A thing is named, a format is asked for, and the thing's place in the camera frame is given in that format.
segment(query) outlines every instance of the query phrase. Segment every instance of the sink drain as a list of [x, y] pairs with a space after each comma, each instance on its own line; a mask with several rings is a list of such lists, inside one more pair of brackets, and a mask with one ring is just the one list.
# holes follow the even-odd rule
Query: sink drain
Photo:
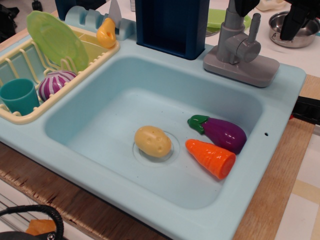
[[171, 150], [170, 152], [163, 156], [163, 157], [154, 157], [145, 154], [143, 151], [141, 151], [137, 145], [133, 144], [133, 155], [134, 157], [143, 165], [149, 166], [149, 167], [161, 167], [164, 165], [168, 165], [172, 163], [180, 152], [180, 144], [175, 136], [168, 132], [164, 132], [171, 140]]

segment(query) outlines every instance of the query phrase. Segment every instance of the orange object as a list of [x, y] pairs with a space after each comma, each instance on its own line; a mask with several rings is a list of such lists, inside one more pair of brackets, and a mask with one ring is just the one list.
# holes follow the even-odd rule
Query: orange object
[[214, 144], [195, 139], [185, 141], [186, 149], [218, 179], [224, 179], [236, 161], [236, 155]]
[[112, 48], [116, 43], [116, 24], [111, 18], [106, 18], [96, 32], [96, 38], [102, 47]]
[[33, 236], [46, 234], [56, 231], [56, 224], [53, 220], [46, 219], [32, 219], [29, 223], [28, 229], [25, 231], [27, 234]]

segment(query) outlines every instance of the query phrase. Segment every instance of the metal pot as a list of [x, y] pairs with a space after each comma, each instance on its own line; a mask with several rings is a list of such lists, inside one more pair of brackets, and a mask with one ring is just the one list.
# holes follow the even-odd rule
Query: metal pot
[[291, 41], [283, 41], [280, 39], [281, 28], [283, 26], [285, 16], [288, 13], [288, 11], [279, 12], [270, 18], [270, 39], [274, 43], [287, 48], [303, 48], [310, 45], [320, 30], [320, 23], [316, 19], [310, 20], [304, 28], [301, 28], [298, 31], [296, 36]]

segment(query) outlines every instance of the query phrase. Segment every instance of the toy carrot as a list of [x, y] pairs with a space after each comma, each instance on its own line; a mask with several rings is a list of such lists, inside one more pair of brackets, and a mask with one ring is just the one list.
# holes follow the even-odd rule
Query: toy carrot
[[229, 174], [236, 161], [233, 152], [212, 143], [188, 139], [185, 146], [202, 166], [220, 180]]

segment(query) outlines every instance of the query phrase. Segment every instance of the yellow knife handle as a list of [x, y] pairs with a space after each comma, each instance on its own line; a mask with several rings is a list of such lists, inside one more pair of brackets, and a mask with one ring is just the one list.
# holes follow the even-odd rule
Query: yellow knife handle
[[111, 18], [106, 18], [96, 32], [96, 38], [102, 47], [112, 48], [116, 43], [116, 24]]

